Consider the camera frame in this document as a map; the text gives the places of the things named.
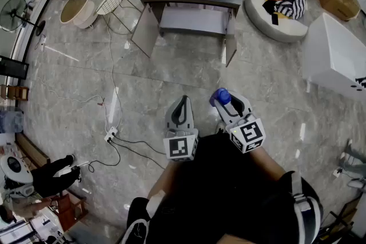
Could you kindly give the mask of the wooden bench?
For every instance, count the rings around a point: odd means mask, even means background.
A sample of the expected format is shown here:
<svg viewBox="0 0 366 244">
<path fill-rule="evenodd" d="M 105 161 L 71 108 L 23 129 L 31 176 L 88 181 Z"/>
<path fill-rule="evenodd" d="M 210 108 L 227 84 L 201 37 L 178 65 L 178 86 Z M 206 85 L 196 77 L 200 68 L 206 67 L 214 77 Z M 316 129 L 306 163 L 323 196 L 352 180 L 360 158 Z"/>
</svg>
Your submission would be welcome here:
<svg viewBox="0 0 366 244">
<path fill-rule="evenodd" d="M 50 163 L 50 158 L 29 140 L 24 133 L 15 134 L 15 143 L 35 168 Z"/>
</svg>

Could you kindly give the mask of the brown wooden chair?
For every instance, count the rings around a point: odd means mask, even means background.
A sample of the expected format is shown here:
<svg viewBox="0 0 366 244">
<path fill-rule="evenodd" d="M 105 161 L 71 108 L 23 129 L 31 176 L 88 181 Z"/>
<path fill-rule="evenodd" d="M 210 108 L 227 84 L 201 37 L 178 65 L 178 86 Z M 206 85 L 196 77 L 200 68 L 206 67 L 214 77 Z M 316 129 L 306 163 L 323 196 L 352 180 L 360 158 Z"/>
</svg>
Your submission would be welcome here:
<svg viewBox="0 0 366 244">
<path fill-rule="evenodd" d="M 85 197 L 73 192 L 64 190 L 61 193 L 58 198 L 59 205 L 53 213 L 58 217 L 63 231 L 68 231 L 88 214 L 85 201 Z"/>
</svg>

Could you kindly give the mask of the round wooden coffee table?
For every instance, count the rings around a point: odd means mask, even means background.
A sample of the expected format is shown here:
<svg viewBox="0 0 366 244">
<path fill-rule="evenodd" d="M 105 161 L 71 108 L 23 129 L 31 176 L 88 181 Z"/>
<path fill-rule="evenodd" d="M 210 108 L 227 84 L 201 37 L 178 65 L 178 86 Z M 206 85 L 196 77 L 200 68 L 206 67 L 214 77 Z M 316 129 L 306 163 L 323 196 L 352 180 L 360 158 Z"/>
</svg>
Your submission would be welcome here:
<svg viewBox="0 0 366 244">
<path fill-rule="evenodd" d="M 74 24 L 80 29 L 93 28 L 93 23 L 97 19 L 96 6 L 90 0 L 68 0 L 64 5 L 60 22 L 62 24 Z"/>
</svg>

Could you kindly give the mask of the small wooden stool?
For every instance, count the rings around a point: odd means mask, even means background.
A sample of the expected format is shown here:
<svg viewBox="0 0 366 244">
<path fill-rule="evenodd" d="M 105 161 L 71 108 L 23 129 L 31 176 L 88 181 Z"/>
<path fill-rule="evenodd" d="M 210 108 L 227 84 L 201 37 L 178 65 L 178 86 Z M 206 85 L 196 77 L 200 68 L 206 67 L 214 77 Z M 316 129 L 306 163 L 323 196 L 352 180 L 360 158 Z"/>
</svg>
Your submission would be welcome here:
<svg viewBox="0 0 366 244">
<path fill-rule="evenodd" d="M 0 97 L 4 100 L 28 101 L 29 88 L 24 86 L 0 85 Z"/>
</svg>

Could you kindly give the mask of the black floor fan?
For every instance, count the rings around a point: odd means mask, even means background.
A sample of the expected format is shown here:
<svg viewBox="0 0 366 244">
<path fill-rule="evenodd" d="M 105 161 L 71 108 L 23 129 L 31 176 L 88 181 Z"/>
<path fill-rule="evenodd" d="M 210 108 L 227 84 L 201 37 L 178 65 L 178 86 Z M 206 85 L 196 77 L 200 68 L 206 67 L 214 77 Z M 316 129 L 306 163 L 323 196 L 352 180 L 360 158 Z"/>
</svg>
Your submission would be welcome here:
<svg viewBox="0 0 366 244">
<path fill-rule="evenodd" d="M 45 21 L 41 21 L 39 24 L 32 23 L 26 17 L 27 8 L 28 5 L 25 0 L 7 1 L 0 12 L 0 28 L 11 32 L 23 23 L 27 23 L 35 27 L 36 36 L 41 35 L 45 27 Z"/>
</svg>

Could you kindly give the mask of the black white striped cloth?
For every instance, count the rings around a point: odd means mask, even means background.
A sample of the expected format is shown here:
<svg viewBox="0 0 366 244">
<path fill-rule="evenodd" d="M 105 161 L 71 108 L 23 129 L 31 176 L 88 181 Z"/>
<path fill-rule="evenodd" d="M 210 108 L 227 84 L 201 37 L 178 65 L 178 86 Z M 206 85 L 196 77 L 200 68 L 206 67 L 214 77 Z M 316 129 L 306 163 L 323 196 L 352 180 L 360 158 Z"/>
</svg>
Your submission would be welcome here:
<svg viewBox="0 0 366 244">
<path fill-rule="evenodd" d="M 272 24 L 278 25 L 279 19 L 300 19 L 305 13 L 306 0 L 266 0 L 262 6 L 270 14 Z"/>
</svg>

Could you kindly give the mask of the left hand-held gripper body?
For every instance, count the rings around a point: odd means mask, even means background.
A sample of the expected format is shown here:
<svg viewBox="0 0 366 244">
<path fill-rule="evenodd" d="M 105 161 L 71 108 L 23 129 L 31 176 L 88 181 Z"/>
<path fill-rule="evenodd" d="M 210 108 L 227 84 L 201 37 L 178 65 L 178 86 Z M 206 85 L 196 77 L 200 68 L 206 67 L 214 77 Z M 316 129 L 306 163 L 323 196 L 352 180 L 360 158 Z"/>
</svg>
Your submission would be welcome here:
<svg viewBox="0 0 366 244">
<path fill-rule="evenodd" d="M 166 137 L 163 139 L 167 159 L 171 161 L 194 160 L 198 145 L 198 130 L 194 123 L 166 124 Z"/>
</svg>

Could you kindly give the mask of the white round device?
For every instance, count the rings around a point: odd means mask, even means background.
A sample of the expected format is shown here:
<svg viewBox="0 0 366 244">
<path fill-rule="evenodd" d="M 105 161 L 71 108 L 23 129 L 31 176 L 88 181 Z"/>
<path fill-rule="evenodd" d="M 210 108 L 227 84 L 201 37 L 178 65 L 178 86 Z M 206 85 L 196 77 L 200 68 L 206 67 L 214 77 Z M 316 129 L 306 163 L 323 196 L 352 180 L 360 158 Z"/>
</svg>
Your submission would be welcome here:
<svg viewBox="0 0 366 244">
<path fill-rule="evenodd" d="M 23 159 L 12 155 L 0 158 L 0 186 L 12 198 L 27 198 L 34 193 L 33 176 Z"/>
</svg>

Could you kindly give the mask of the person's left forearm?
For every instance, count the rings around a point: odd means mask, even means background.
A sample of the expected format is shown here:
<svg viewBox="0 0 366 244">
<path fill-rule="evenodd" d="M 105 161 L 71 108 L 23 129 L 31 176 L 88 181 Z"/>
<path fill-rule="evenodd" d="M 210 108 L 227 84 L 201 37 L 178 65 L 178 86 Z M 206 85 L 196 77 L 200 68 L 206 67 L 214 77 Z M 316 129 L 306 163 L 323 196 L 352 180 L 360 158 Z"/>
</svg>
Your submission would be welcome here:
<svg viewBox="0 0 366 244">
<path fill-rule="evenodd" d="M 176 177 L 183 162 L 169 162 L 165 170 L 160 175 L 159 179 L 155 182 L 147 199 L 151 199 L 153 196 L 158 195 L 160 192 L 164 192 L 165 195 L 171 193 L 174 189 Z"/>
</svg>

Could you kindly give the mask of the white cabinet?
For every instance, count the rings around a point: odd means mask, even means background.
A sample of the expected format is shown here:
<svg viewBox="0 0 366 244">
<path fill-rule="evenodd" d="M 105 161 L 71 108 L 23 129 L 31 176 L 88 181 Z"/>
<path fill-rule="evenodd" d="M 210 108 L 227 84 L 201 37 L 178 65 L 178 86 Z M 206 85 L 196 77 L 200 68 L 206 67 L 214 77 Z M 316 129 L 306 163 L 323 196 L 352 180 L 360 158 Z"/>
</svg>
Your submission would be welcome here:
<svg viewBox="0 0 366 244">
<path fill-rule="evenodd" d="M 340 22 L 322 13 L 301 48 L 303 79 L 366 101 L 366 46 Z"/>
</svg>

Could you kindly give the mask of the white round pouf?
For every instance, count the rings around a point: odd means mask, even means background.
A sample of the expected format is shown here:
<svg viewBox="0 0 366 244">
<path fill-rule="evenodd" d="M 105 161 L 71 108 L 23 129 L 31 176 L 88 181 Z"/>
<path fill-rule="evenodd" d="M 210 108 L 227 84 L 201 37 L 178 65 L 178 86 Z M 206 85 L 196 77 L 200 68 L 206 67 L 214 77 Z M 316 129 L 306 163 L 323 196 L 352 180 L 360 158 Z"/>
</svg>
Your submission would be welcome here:
<svg viewBox="0 0 366 244">
<path fill-rule="evenodd" d="M 266 12 L 265 0 L 244 0 L 245 11 L 252 23 L 266 36 L 284 43 L 293 43 L 303 39 L 308 26 L 294 19 L 279 19 L 279 24 L 272 23 L 272 17 Z"/>
</svg>

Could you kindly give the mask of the blue bottle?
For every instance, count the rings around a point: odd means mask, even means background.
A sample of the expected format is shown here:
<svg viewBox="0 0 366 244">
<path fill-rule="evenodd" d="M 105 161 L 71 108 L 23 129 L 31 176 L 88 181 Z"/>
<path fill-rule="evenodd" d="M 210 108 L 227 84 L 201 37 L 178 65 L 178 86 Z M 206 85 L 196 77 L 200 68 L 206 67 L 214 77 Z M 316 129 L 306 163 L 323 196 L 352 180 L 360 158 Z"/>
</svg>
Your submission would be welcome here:
<svg viewBox="0 0 366 244">
<path fill-rule="evenodd" d="M 221 87 L 217 89 L 209 99 L 209 103 L 212 107 L 215 107 L 215 101 L 219 102 L 222 106 L 227 105 L 231 102 L 231 94 L 226 88 Z"/>
</svg>

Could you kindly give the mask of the brown cabinet door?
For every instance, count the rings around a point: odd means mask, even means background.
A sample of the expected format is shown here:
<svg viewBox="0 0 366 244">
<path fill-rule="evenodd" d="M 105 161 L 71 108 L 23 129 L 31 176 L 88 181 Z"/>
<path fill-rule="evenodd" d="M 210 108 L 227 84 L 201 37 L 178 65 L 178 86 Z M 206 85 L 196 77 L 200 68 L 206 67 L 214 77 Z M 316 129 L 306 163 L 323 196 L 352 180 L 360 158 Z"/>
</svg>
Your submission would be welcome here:
<svg viewBox="0 0 366 244">
<path fill-rule="evenodd" d="M 226 35 L 225 35 L 225 56 L 226 56 L 226 67 L 229 66 L 232 61 L 236 51 L 237 51 L 237 40 L 236 40 L 236 18 L 233 14 L 233 10 L 229 13 L 228 24 L 226 26 Z"/>
<path fill-rule="evenodd" d="M 147 4 L 134 29 L 131 41 L 147 56 L 151 57 L 160 28 L 153 9 Z"/>
</svg>

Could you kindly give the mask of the person's black clothing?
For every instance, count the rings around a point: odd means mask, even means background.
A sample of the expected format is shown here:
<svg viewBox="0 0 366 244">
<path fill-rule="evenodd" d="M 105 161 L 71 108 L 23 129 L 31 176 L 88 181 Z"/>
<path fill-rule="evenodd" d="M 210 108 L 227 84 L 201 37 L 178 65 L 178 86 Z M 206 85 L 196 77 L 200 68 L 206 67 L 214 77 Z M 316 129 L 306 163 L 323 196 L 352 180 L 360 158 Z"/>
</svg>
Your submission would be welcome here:
<svg viewBox="0 0 366 244">
<path fill-rule="evenodd" d="M 198 141 L 171 193 L 133 200 L 121 244 L 313 244 L 322 216 L 298 172 L 270 180 L 219 131 Z"/>
</svg>

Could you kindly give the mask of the black monitor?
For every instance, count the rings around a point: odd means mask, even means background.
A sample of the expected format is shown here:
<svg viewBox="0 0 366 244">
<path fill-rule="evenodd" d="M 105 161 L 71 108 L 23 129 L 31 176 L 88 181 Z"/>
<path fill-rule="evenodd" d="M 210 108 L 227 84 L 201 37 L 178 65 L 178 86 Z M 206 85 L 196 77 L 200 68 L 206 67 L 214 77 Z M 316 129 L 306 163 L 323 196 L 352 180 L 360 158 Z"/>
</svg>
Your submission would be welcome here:
<svg viewBox="0 0 366 244">
<path fill-rule="evenodd" d="M 29 64 L 0 55 L 0 75 L 26 79 Z"/>
</svg>

